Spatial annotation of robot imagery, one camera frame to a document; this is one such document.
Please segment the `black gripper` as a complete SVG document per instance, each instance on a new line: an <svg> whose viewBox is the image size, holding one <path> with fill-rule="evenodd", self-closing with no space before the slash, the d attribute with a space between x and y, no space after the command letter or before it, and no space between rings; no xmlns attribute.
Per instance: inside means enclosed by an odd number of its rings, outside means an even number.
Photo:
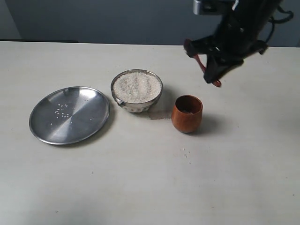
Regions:
<svg viewBox="0 0 300 225"><path fill-rule="evenodd" d="M207 55L204 80L219 81L224 75L243 65L244 59L264 54L266 41L258 39L280 0L238 0L221 20L213 35L197 40L185 39L188 57Z"/></svg>

